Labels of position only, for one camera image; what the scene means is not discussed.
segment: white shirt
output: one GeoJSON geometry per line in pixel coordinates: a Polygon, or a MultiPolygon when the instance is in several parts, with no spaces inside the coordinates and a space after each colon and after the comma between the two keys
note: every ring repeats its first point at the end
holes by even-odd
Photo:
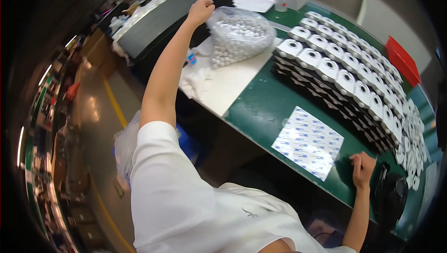
{"type": "Polygon", "coordinates": [[[210,186],[168,123],[150,122],[140,129],[132,161],[138,253],[257,253],[278,239],[302,253],[355,253],[347,246],[323,248],[296,211],[274,196],[233,183],[210,186]]]}

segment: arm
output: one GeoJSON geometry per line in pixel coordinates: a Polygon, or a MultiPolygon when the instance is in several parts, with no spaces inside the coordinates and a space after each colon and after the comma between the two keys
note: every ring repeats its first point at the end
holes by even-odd
{"type": "Polygon", "coordinates": [[[191,37],[196,28],[209,19],[214,8],[212,0],[195,2],[185,22],[161,53],[142,98],[140,128],[152,121],[164,121],[175,128],[175,99],[191,37]]]}
{"type": "Polygon", "coordinates": [[[360,252],[365,241],[369,223],[369,181],[376,166],[376,161],[365,152],[350,157],[353,160],[354,172],[352,179],[357,188],[348,228],[343,238],[342,245],[346,245],[360,252]]]}

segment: green work surface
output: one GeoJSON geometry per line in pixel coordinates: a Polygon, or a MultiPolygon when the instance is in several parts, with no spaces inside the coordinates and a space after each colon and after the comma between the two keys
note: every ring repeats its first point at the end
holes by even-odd
{"type": "MultiPolygon", "coordinates": [[[[264,16],[270,21],[287,27],[294,27],[299,25],[299,21],[304,17],[304,12],[308,10],[318,12],[323,16],[331,18],[337,23],[345,26],[348,30],[356,33],[360,38],[365,39],[378,50],[383,50],[383,45],[361,28],[344,18],[313,4],[305,5],[298,12],[288,10],[287,12],[280,13],[271,9],[266,12],[264,16]]],[[[286,32],[281,30],[277,30],[277,32],[279,38],[287,37],[286,32]]],[[[372,157],[375,157],[376,155],[370,151],[364,143],[354,137],[350,131],[345,129],[341,123],[333,119],[330,114],[314,105],[312,101],[301,96],[296,90],[289,88],[277,80],[270,72],[272,64],[272,61],[267,62],[262,70],[253,78],[250,84],[228,109],[228,115],[225,120],[248,138],[252,139],[255,143],[277,157],[284,164],[294,169],[341,202],[352,207],[355,200],[355,187],[352,183],[353,167],[349,156],[361,151],[365,151],[372,157]],[[297,165],[295,162],[289,160],[286,156],[271,148],[272,143],[283,128],[283,120],[291,115],[294,107],[297,105],[333,128],[345,138],[340,150],[340,158],[335,162],[335,165],[332,167],[324,182],[297,165]]],[[[407,176],[403,168],[396,163],[391,151],[378,156],[377,166],[382,161],[386,161],[391,166],[391,172],[402,174],[404,177],[407,176]]],[[[403,240],[407,240],[416,229],[416,222],[422,202],[424,182],[425,175],[422,174],[419,190],[417,192],[413,190],[409,191],[404,213],[393,232],[403,240]]],[[[376,186],[372,183],[372,193],[374,192],[375,187],[376,186]]],[[[370,220],[376,222],[371,206],[370,220]]]]}

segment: embroidered logo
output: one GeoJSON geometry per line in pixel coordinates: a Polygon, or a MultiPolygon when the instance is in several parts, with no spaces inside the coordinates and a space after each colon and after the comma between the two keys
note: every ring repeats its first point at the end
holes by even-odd
{"type": "Polygon", "coordinates": [[[244,208],[242,208],[242,210],[245,212],[245,213],[248,213],[248,215],[247,215],[247,217],[249,217],[249,216],[251,216],[251,217],[259,217],[259,215],[257,215],[257,214],[253,214],[253,213],[251,213],[250,211],[246,211],[244,208]]]}

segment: bag of white beads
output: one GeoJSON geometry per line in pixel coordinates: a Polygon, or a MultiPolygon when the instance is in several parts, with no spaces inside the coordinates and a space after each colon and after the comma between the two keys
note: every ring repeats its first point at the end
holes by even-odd
{"type": "Polygon", "coordinates": [[[256,12],[219,7],[207,21],[214,44],[213,67],[253,57],[272,45],[276,30],[256,12]]]}

